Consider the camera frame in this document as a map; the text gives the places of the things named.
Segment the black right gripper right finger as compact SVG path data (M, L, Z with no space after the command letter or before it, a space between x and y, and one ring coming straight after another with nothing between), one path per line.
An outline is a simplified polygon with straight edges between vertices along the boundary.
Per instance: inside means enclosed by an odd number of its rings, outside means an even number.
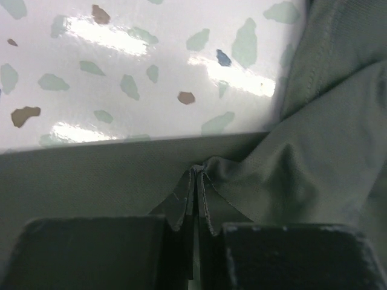
M252 222L197 173L203 289L385 289L386 275L366 237L337 224Z

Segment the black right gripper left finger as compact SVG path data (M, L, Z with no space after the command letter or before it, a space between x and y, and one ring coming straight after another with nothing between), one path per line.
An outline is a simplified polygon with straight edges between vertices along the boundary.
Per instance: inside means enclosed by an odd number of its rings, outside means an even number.
M19 236L2 289L187 289L197 173L146 216L38 219Z

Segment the grey green t shirt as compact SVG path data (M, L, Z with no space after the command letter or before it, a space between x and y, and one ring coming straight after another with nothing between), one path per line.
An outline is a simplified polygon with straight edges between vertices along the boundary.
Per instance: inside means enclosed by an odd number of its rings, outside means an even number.
M386 275L386 2L1 2L1 282L29 223L146 216L190 169Z

